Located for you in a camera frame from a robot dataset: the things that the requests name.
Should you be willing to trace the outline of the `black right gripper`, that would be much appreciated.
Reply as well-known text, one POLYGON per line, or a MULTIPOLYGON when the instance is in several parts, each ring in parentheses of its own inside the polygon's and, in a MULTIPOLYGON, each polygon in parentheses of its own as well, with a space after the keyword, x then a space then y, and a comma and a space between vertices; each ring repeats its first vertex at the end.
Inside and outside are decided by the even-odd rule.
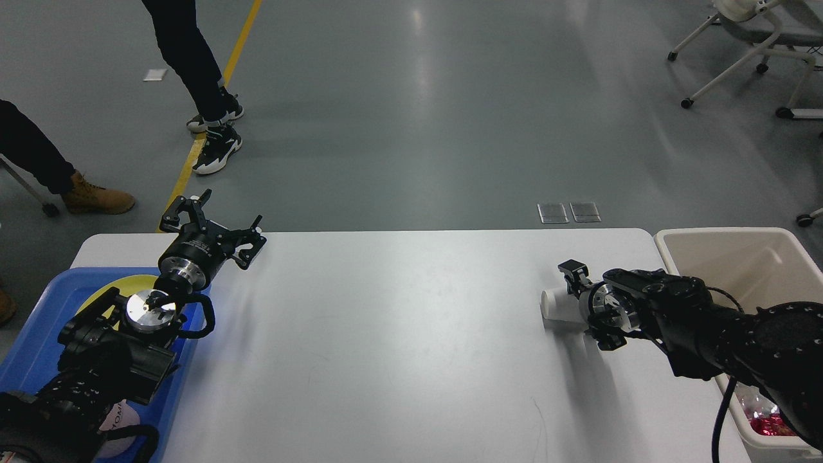
POLYGON ((637 310, 632 298, 605 282, 592 282, 588 267, 578 260, 558 265, 568 294, 578 297, 579 310, 590 335, 601 351, 627 344, 626 334, 637 331, 637 310))

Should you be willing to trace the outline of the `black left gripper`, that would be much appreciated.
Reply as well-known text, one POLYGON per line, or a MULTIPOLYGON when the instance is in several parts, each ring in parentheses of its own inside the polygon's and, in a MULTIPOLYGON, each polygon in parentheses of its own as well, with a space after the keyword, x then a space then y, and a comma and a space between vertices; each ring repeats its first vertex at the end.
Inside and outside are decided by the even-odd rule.
POLYGON ((262 215, 249 228, 212 226, 203 213, 211 195, 212 189, 207 188, 200 196, 177 196, 161 215, 159 231, 178 235, 158 260, 158 290, 203 290, 224 261, 232 260, 247 270, 267 243, 259 226, 262 215))

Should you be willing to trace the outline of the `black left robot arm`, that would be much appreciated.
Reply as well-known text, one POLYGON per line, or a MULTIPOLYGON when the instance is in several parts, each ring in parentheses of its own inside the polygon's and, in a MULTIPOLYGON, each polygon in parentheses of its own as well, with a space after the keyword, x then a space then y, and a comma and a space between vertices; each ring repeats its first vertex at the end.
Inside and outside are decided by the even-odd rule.
POLYGON ((57 373, 38 392, 2 393, 2 452, 21 462, 93 462, 114 440, 142 437, 133 461, 148 462, 161 434, 151 424, 105 429, 116 404, 148 405, 177 370, 173 346, 214 331, 206 288, 227 260, 247 269, 264 247, 261 217, 231 230, 206 219, 211 190, 177 197, 161 231, 175 233, 151 288, 126 296, 112 287, 68 320, 57 373))

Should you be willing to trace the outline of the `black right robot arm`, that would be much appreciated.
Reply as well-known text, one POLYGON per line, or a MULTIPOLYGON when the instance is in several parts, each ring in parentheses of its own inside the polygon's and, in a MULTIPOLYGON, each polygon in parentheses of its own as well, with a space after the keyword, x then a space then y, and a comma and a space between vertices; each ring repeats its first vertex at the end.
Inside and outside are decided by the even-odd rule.
POLYGON ((820 303, 788 302, 747 314, 714 303, 711 287, 696 277, 615 268, 592 282, 582 262, 567 260, 558 268, 599 349, 647 339, 667 356, 675 376, 708 381, 728 375, 712 428, 713 461, 738 383, 756 387, 794 434, 821 449, 820 303))

